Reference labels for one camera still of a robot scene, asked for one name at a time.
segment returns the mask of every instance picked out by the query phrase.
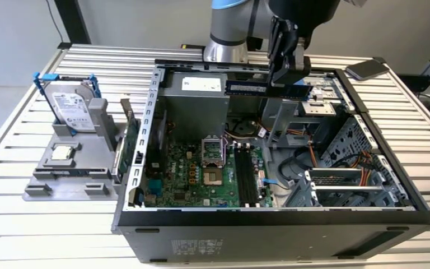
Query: sticker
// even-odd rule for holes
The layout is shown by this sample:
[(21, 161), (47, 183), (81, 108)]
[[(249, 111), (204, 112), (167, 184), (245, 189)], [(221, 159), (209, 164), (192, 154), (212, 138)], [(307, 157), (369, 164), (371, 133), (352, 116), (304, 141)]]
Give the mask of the sticker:
[(175, 255), (219, 255), (223, 245), (223, 239), (172, 240)]
[(183, 91), (223, 91), (220, 79), (215, 77), (185, 77)]
[(267, 92), (267, 87), (264, 86), (253, 86), (253, 85), (231, 85), (232, 91), (256, 91), (256, 92)]
[(312, 95), (319, 95), (321, 94), (323, 95), (323, 90), (317, 89), (317, 88), (313, 88), (312, 90)]
[(83, 97), (79, 94), (55, 92), (52, 98), (65, 124), (77, 131), (93, 131), (95, 124)]
[(53, 175), (69, 175), (69, 171), (53, 171), (51, 172)]
[(265, 134), (267, 134), (267, 129), (261, 127), (261, 129), (260, 129), (260, 131), (259, 131), (259, 136), (260, 136), (261, 138), (264, 138), (264, 137), (265, 137)]

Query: small chip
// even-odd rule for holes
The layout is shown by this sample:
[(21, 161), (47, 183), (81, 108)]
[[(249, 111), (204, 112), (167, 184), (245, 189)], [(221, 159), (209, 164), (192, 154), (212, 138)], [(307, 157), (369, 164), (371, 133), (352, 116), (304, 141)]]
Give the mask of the small chip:
[(204, 184), (205, 185), (223, 185), (223, 170), (217, 168), (204, 169)]
[(185, 200), (185, 193), (175, 193), (173, 194), (175, 200)]
[(51, 159), (68, 160), (72, 152), (73, 152), (73, 148), (71, 146), (56, 146), (56, 148), (52, 151)]

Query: blue latch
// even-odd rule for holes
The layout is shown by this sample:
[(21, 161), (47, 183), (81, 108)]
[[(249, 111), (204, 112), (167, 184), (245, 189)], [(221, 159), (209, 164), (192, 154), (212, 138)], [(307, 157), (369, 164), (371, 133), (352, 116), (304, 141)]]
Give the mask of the blue latch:
[(59, 80), (59, 74), (44, 74), (43, 75), (43, 81), (56, 81)]
[(273, 180), (273, 179), (268, 179), (268, 178), (264, 178), (263, 181), (268, 184), (277, 184), (279, 181), (277, 180)]

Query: green circuit board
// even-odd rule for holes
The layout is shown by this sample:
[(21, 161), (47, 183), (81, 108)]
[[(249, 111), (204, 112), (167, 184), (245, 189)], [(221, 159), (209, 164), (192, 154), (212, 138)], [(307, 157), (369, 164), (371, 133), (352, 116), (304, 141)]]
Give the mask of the green circuit board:
[[(253, 162), (257, 160), (257, 164), (263, 162), (259, 148), (252, 150), (252, 157)], [(224, 168), (204, 168), (201, 144), (172, 143), (168, 150), (163, 192), (159, 197), (152, 196), (145, 200), (145, 205), (149, 207), (240, 207), (232, 147), (227, 148), (225, 158)], [(260, 201), (260, 205), (272, 206), (269, 195)]]

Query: wire bundle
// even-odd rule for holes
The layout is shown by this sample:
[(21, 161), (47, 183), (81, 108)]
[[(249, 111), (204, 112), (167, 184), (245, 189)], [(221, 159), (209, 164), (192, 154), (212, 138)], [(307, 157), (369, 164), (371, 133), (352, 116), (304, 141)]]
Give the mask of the wire bundle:
[[(372, 155), (367, 151), (361, 151), (361, 154), (364, 154), (368, 158), (364, 160), (364, 164), (368, 164), (373, 161)], [(372, 170), (365, 168), (364, 166), (361, 167), (361, 181), (360, 181), (360, 186), (368, 186), (368, 179), (371, 178), (372, 175)]]

